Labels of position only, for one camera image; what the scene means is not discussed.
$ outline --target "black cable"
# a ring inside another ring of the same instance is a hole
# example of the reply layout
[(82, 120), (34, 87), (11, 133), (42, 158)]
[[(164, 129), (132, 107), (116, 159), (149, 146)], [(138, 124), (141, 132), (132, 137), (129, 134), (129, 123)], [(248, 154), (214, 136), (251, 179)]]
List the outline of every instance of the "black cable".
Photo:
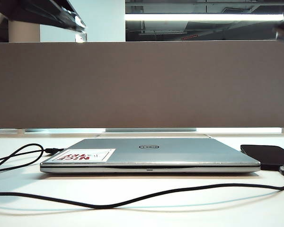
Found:
[[(31, 153), (40, 152), (40, 151), (42, 151), (42, 150), (33, 150), (33, 151), (23, 152), (23, 153), (20, 153), (20, 154), (15, 154), (15, 155), (13, 155), (13, 157), (20, 156), (20, 155), (31, 154)], [(9, 157), (9, 156), (2, 157), (2, 158), (0, 158), (0, 160), (6, 159), (7, 157)]]
[(13, 166), (13, 167), (8, 167), (8, 168), (3, 168), (3, 169), (0, 169), (0, 172), (1, 171), (5, 171), (5, 170), (12, 170), (12, 169), (18, 169), (18, 168), (21, 168), (21, 167), (25, 167), (25, 166), (28, 166), (30, 164), (33, 164), (34, 162), (38, 161), (41, 156), (43, 155), (44, 153), (44, 148), (40, 145), (40, 144), (37, 144), (37, 143), (30, 143), (30, 144), (26, 144), (22, 147), (20, 147), (19, 149), (17, 149), (16, 151), (14, 151), (13, 153), (11, 153), (9, 156), (7, 157), (4, 157), (4, 159), (0, 162), (0, 165), (2, 165), (3, 163), (5, 163), (7, 160), (9, 160), (11, 157), (14, 157), (20, 150), (24, 149), (24, 148), (27, 148), (27, 147), (30, 147), (30, 146), (37, 146), (41, 149), (41, 152), (40, 152), (40, 155), (33, 161), (29, 162), (29, 163), (26, 163), (26, 164), (23, 164), (23, 165), (19, 165), (19, 166)]
[(127, 200), (124, 202), (118, 202), (114, 204), (108, 204), (108, 205), (94, 205), (94, 204), (88, 204), (83, 202), (76, 202), (71, 200), (63, 200), (53, 197), (47, 197), (47, 196), (41, 196), (41, 195), (34, 195), (34, 194), (28, 194), (28, 193), (20, 193), (20, 192), (0, 192), (0, 196), (21, 196), (21, 197), (28, 197), (28, 198), (34, 198), (39, 200), (47, 200), (47, 201), (53, 201), (53, 202), (60, 202), (60, 203), (66, 203), (71, 204), (75, 206), (81, 206), (81, 207), (87, 207), (87, 208), (93, 208), (93, 209), (111, 209), (115, 207), (124, 206), (133, 202), (138, 202), (141, 200), (149, 199), (152, 197), (175, 193), (175, 192), (187, 192), (187, 191), (196, 191), (196, 190), (203, 190), (203, 189), (210, 189), (210, 188), (221, 188), (221, 187), (253, 187), (253, 188), (268, 188), (268, 189), (274, 189), (274, 190), (284, 190), (284, 186), (277, 187), (277, 186), (270, 186), (270, 185), (262, 185), (262, 184), (249, 184), (249, 183), (220, 183), (220, 184), (211, 184), (211, 185), (204, 185), (204, 186), (197, 186), (197, 187), (189, 187), (189, 188), (177, 188), (177, 189), (171, 189), (161, 192), (156, 192), (148, 195), (144, 195), (135, 199)]
[[(41, 153), (40, 153), (40, 155), (38, 156), (37, 159), (35, 159), (34, 161), (29, 162), (27, 164), (24, 164), (24, 165), (14, 166), (14, 167), (9, 167), (9, 168), (3, 168), (3, 169), (0, 169), (0, 171), (11, 170), (11, 169), (15, 169), (15, 168), (21, 168), (21, 167), (30, 165), (30, 164), (36, 162), (37, 160), (39, 160), (39, 158), (42, 156), (42, 154), (45, 150), (40, 144), (31, 143), (31, 144), (27, 144), (27, 145), (22, 146), (21, 148), (17, 149), (15, 152), (13, 152), (11, 155), (9, 155), (7, 157), (0, 158), (0, 160), (2, 160), (0, 162), (0, 165), (2, 165), (4, 162), (6, 162), (9, 158), (16, 156), (16, 154), (20, 150), (22, 150), (26, 147), (29, 147), (29, 146), (40, 147)], [(49, 153), (54, 153), (54, 152), (57, 152), (57, 150), (61, 151), (63, 149), (50, 148), (50, 149), (46, 149), (46, 150)], [(284, 176), (284, 166), (280, 167), (279, 172)], [(278, 187), (278, 186), (271, 186), (271, 185), (264, 185), (264, 184), (249, 184), (249, 183), (220, 183), (220, 184), (211, 184), (211, 185), (204, 185), (204, 186), (197, 186), (197, 187), (171, 189), (171, 190), (156, 192), (156, 193), (144, 195), (144, 196), (141, 196), (141, 197), (138, 197), (138, 198), (134, 198), (134, 199), (131, 199), (131, 200), (118, 202), (118, 203), (114, 203), (114, 204), (107, 204), (107, 205), (94, 205), (94, 204), (88, 204), (88, 203), (83, 203), (83, 202), (76, 202), (76, 201), (71, 201), (71, 200), (64, 200), (64, 199), (58, 199), (58, 198), (53, 198), (53, 197), (48, 197), (48, 196), (35, 195), (35, 194), (29, 194), (29, 193), (21, 193), (21, 192), (0, 192), (0, 196), (20, 196), (20, 197), (39, 199), (39, 200), (66, 203), (66, 204), (71, 204), (71, 205), (81, 206), (81, 207), (87, 207), (87, 208), (93, 208), (93, 209), (110, 209), (110, 208), (124, 206), (124, 205), (130, 204), (130, 203), (133, 203), (133, 202), (138, 202), (138, 201), (141, 201), (141, 200), (149, 199), (149, 198), (152, 198), (152, 197), (170, 194), (170, 193), (175, 193), (175, 192), (197, 191), (197, 190), (221, 188), (221, 187), (252, 187), (252, 188), (268, 188), (268, 189), (279, 190), (279, 191), (284, 190), (284, 186)]]
[[(33, 150), (33, 151), (28, 151), (28, 152), (23, 152), (23, 153), (17, 154), (22, 149), (30, 147), (30, 146), (37, 146), (37, 147), (40, 148), (40, 150)], [(37, 143), (26, 144), (26, 145), (20, 147), (19, 149), (17, 149), (16, 151), (14, 151), (13, 153), (11, 153), (9, 156), (0, 158), (0, 161), (2, 160), (0, 162), (0, 166), (2, 164), (4, 164), (6, 161), (8, 161), (11, 157), (25, 155), (25, 154), (30, 154), (30, 153), (35, 153), (35, 152), (40, 152), (40, 155), (35, 160), (33, 160), (33, 161), (29, 162), (29, 163), (26, 163), (26, 164), (23, 164), (23, 165), (19, 165), (19, 166), (3, 168), (3, 169), (0, 169), (0, 172), (1, 171), (5, 171), (5, 170), (18, 169), (18, 168), (22, 168), (22, 167), (28, 166), (30, 164), (33, 164), (33, 163), (35, 163), (36, 161), (38, 161), (41, 158), (41, 156), (43, 155), (44, 152), (50, 153), (50, 154), (55, 154), (55, 153), (57, 153), (59, 151), (62, 151), (62, 150), (64, 150), (64, 149), (63, 148), (61, 148), (61, 149), (58, 149), (58, 148), (47, 148), (47, 149), (44, 149), (40, 144), (37, 144)]]

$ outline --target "silver laptop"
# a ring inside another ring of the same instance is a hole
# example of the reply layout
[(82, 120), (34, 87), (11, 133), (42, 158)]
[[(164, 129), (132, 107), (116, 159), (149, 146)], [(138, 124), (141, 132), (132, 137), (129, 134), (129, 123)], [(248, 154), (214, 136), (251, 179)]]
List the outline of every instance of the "silver laptop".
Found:
[(48, 173), (246, 173), (260, 162), (211, 138), (87, 139), (40, 164)]

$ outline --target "black smartphone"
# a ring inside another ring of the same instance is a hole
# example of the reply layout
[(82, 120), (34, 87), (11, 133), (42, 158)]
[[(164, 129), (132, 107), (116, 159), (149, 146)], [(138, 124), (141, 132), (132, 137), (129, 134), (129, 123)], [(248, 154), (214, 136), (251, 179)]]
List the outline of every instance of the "black smartphone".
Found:
[(284, 165), (284, 149), (268, 145), (241, 145), (241, 151), (258, 160), (262, 170), (279, 170)]

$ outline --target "fluorescent light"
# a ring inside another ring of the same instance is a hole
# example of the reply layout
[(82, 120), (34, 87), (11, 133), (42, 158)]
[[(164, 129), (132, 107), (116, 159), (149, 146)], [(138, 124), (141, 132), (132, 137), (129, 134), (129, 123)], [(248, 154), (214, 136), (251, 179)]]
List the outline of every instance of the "fluorescent light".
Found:
[(130, 21), (282, 21), (283, 14), (125, 14)]

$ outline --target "white desk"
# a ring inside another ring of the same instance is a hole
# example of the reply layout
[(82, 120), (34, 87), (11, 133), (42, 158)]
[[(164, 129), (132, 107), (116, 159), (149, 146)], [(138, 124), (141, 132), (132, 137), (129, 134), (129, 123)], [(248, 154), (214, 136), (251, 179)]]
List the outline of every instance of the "white desk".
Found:
[[(84, 138), (119, 137), (120, 134), (19, 134), (0, 131), (0, 157), (28, 143), (44, 148), (66, 148)], [(154, 134), (136, 134), (153, 136)], [(194, 137), (191, 133), (157, 133), (156, 136)], [(236, 134), (211, 136), (235, 149), (241, 144), (278, 145), (284, 148), (284, 134)], [(19, 160), (14, 165), (28, 159)], [(213, 183), (260, 183), (284, 185), (278, 172), (260, 171), (246, 175), (50, 175), (39, 171), (39, 164), (0, 173), (0, 191), (26, 192), (109, 204), (162, 190)], [(217, 188), (180, 192), (151, 198), (120, 209), (91, 210), (67, 204), (20, 197), (0, 197), (2, 226), (282, 226), (284, 191), (275, 193), (259, 188)]]

